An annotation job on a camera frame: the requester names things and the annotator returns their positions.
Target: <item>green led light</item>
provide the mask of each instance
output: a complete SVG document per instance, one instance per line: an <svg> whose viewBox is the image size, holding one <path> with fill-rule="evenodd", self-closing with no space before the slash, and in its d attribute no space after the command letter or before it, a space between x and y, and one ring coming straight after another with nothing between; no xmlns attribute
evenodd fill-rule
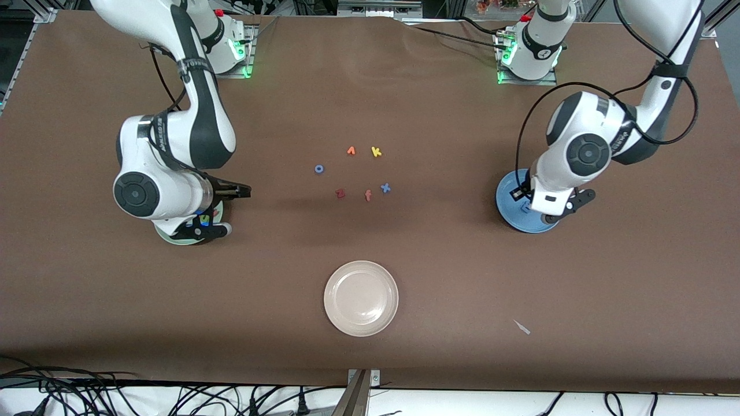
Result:
<svg viewBox="0 0 740 416"><path fill-rule="evenodd" d="M252 67L253 65L247 65L246 67L241 69L242 75L244 75L244 78L251 78L252 77Z"/></svg>

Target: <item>white floor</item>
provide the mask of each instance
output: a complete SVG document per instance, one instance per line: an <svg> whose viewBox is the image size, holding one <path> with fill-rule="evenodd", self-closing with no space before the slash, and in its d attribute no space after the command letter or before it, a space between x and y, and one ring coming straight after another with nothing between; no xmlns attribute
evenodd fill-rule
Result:
<svg viewBox="0 0 740 416"><path fill-rule="evenodd" d="M223 387L208 390L215 393ZM258 395L269 388L258 390ZM127 387L123 389L134 409L140 416L167 416L178 399L178 387ZM241 403L249 402L251 387L238 389ZM306 395L310 409L335 405L343 389L328 389ZM297 393L296 387L279 390L260 408L265 412L273 404ZM113 402L121 416L134 416L118 395L112 393ZM556 393L530 392L452 392L420 390L373 390L369 401L368 416L381 416L397 411L399 416L465 415L465 416L537 416L542 414L555 398ZM35 389L5 389L0 391L0 416L33 410L45 397ZM236 393L231 391L227 399L237 403ZM619 395L625 416L648 416L652 395ZM207 400L199 396L178 411L178 415L190 415L200 403ZM70 399L70 404L77 405ZM296 410L297 400L288 402L274 412ZM235 412L228 406L232 416ZM48 406L46 416L63 416L61 405ZM222 406L209 406L197 413L203 416L224 416ZM566 393L556 405L551 416L611 416L604 405L603 394ZM661 395L655 416L739 416L740 397L708 397L690 395Z"/></svg>

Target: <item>black strap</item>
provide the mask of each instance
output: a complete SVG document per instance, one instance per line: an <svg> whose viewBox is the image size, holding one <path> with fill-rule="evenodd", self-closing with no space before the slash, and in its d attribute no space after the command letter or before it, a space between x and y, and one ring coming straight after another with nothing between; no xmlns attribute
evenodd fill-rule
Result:
<svg viewBox="0 0 740 416"><path fill-rule="evenodd" d="M650 74L652 76L659 76L662 78L683 79L689 75L689 66L663 62L661 64L656 64Z"/></svg>
<svg viewBox="0 0 740 416"><path fill-rule="evenodd" d="M211 63L208 62L208 59L201 58L200 56L198 56L197 58L181 59L180 61L177 61L177 65L178 74L180 75L180 78L183 80L183 82L190 82L189 73L194 70L208 71L210 73L214 73L213 67L211 67Z"/></svg>
<svg viewBox="0 0 740 416"><path fill-rule="evenodd" d="M152 129L154 130L152 145L159 154L162 156L162 161L171 170L181 170L183 167L178 163L175 156L172 155L172 150L169 148L169 139L167 135L167 113L168 110L152 117Z"/></svg>
<svg viewBox="0 0 740 416"><path fill-rule="evenodd" d="M543 18L546 21L555 21L555 22L564 21L565 18L568 17L568 14L570 12L571 12L571 7L569 5L568 8L565 9L565 13L563 13L562 15L552 16L552 15L548 15L547 13L543 12L542 9L540 9L539 6L537 6L537 14L539 15L539 17Z"/></svg>
<svg viewBox="0 0 740 416"><path fill-rule="evenodd" d="M203 44L203 47L206 48L206 53L211 53L211 48L214 47L218 42L221 41L223 38L223 32L224 32L224 25L223 20L216 19L218 22L218 25L216 25L216 30L211 33L210 36L201 39L201 43Z"/></svg>
<svg viewBox="0 0 740 416"><path fill-rule="evenodd" d="M538 43L532 38L532 36L529 35L529 25L524 26L522 34L524 35L522 37L524 40L524 45L527 47L527 49L532 51L532 53L534 54L534 58L537 61L548 60L554 53L558 51L558 49L560 49L560 45L562 45L562 42L553 46L545 46Z"/></svg>

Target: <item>metal bracket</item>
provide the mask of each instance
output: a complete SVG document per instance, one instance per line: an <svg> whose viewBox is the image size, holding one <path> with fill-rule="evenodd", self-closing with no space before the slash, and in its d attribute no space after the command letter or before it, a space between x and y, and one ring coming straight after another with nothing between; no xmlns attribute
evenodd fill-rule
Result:
<svg viewBox="0 0 740 416"><path fill-rule="evenodd" d="M352 382L352 378L357 374L358 370L349 370L347 374L347 384ZM380 370L370 370L370 387L378 387L380 385Z"/></svg>
<svg viewBox="0 0 740 416"><path fill-rule="evenodd" d="M48 7L46 9L46 13L36 14L36 17L33 18L33 23L36 23L36 24L51 23L56 20L56 13L58 12L59 10Z"/></svg>
<svg viewBox="0 0 740 416"><path fill-rule="evenodd" d="M366 416L367 414L370 383L375 377L372 375L372 370L349 371L349 385L344 390L342 398L339 399L337 407L334 408L332 416ZM380 382L380 373L376 377Z"/></svg>
<svg viewBox="0 0 740 416"><path fill-rule="evenodd" d="M33 36L36 35L36 31L38 30L38 23L33 25L33 28L31 29L31 34L28 35L28 40L26 41L26 46L23 47L23 53L21 54L21 58L18 60L18 64L16 65L16 70L13 72L13 77L10 79L10 83L7 85L7 91L5 91L5 95L3 95L2 103L0 103L0 115L2 115L3 110L5 110L5 106L7 105L7 100L10 98L10 93L13 91L13 87L16 85L16 79L18 79L18 74L21 72L21 66L23 65L23 62L26 60L26 55L28 54L29 48L31 48L31 41L33 40Z"/></svg>
<svg viewBox="0 0 740 416"><path fill-rule="evenodd" d="M707 15L702 36L712 37L711 33L719 25L725 23L738 9L740 9L740 0L724 0L716 9Z"/></svg>

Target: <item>mounting plate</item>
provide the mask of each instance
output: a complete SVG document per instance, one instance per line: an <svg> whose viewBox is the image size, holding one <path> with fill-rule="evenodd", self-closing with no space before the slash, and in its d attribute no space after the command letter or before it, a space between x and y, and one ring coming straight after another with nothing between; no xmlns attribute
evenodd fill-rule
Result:
<svg viewBox="0 0 740 416"><path fill-rule="evenodd" d="M557 85L557 77L555 76L555 69L551 69L548 74L540 79L529 80L523 79L514 75L511 70L504 65L504 56L509 53L514 53L514 47L516 42L514 41L514 27L507 27L505 30L499 31L496 35L493 35L494 44L502 45L507 49L496 49L496 66L498 72L499 84L515 84L515 85L539 85L544 87L553 87Z"/></svg>
<svg viewBox="0 0 740 416"><path fill-rule="evenodd" d="M356 373L357 370L349 370L349 373L347 374L347 384L349 385L349 382L352 381L352 378L354 377L354 373ZM370 387L378 387L380 385L380 370L370 370Z"/></svg>

